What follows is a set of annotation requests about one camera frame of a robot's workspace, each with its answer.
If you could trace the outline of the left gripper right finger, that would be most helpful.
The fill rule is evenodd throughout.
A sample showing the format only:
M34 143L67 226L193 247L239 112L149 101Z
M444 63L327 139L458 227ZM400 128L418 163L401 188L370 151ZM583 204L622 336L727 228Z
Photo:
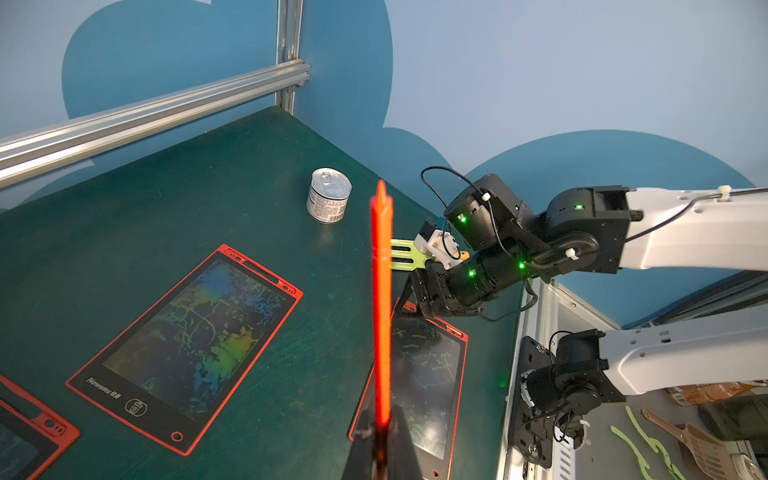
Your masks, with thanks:
M392 413L387 437L387 478L422 480L416 447L402 413Z

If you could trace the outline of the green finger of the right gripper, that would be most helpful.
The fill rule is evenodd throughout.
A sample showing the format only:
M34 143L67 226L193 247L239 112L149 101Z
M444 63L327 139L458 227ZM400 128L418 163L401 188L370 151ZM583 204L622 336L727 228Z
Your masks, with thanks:
M412 240L392 239L391 264L394 271L412 272L424 269L431 256L419 251Z

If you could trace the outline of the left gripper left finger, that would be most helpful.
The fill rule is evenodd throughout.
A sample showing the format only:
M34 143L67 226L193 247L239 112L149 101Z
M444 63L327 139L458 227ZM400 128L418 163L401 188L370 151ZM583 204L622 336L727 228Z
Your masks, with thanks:
M353 441L341 479L377 479L379 435L375 415L372 413L361 413L352 433Z

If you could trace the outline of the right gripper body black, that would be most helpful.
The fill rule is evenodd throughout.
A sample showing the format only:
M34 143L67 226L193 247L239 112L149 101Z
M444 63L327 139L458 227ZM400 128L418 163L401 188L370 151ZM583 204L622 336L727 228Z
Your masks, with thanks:
M454 272L440 263L429 263L411 272L408 280L425 317L469 317L480 312L476 278L466 267Z

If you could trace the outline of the red tablet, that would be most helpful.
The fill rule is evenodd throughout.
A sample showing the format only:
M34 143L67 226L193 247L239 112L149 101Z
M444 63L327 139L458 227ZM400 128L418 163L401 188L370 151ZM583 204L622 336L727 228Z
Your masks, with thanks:
M469 337L427 319L407 301L392 317L391 405L402 411L411 449L391 479L448 479Z
M53 409L5 376L1 390L34 406L28 416L1 398L1 478L37 479L81 435L80 430Z
M298 287L222 244L66 385L187 456L302 297Z

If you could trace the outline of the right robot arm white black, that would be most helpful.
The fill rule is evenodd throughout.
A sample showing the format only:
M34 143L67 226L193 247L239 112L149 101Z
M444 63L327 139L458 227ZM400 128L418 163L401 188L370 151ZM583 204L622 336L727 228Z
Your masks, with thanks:
M469 181L445 207L446 228L472 250L443 245L402 293L422 317L481 316L515 284L571 272L767 268L763 188L677 191L582 187L533 212L502 180ZM767 324L699 320L647 330L589 330L561 337L539 368L519 370L509 438L523 452L559 416L583 415L630 395L689 384L763 380Z

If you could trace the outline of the silver tin can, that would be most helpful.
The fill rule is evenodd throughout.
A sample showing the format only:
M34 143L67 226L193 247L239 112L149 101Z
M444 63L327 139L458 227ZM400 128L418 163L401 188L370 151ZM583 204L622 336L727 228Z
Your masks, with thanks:
M321 223L337 223L344 216L351 191L352 184L343 173L331 168L316 169L311 176L307 212Z

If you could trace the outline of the brown coffee bottle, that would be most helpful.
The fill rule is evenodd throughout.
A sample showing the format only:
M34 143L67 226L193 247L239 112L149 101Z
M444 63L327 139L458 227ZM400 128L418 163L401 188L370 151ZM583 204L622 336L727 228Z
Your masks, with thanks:
M766 386L765 381L726 382L677 386L665 388L664 392L673 403L688 407L729 400L755 388Z

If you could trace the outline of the brown litter scoop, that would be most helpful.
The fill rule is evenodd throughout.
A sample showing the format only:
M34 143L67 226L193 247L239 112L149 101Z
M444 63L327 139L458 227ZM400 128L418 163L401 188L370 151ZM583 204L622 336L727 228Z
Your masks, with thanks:
M724 443L692 424L686 423L682 428L678 428L650 409L642 408L641 414L682 443L690 452L697 467L709 478L740 479L731 454Z

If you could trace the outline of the aluminium rail frame front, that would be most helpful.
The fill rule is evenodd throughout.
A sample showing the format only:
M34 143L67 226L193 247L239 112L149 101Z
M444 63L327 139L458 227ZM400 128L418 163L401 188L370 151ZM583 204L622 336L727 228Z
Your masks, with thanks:
M573 479L574 440L561 429L599 405L608 388L590 376L557 386L553 374L565 364L557 358L557 342L619 326L556 281L532 280L522 297L529 300L535 304L518 317L496 477Z

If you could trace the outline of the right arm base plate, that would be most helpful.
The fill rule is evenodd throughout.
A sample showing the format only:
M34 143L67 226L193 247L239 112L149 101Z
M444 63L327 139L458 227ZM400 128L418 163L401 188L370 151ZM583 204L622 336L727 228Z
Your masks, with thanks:
M550 352L530 336L519 344L517 370L513 376L508 442L532 464L550 468L553 461L555 394L545 374L549 372Z

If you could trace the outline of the aluminium back rail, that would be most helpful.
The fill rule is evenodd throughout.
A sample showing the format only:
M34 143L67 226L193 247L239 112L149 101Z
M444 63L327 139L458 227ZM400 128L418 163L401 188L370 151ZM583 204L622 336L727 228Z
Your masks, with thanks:
M1 186L11 187L280 90L302 86L309 78L310 65L293 60L10 137L1 142Z

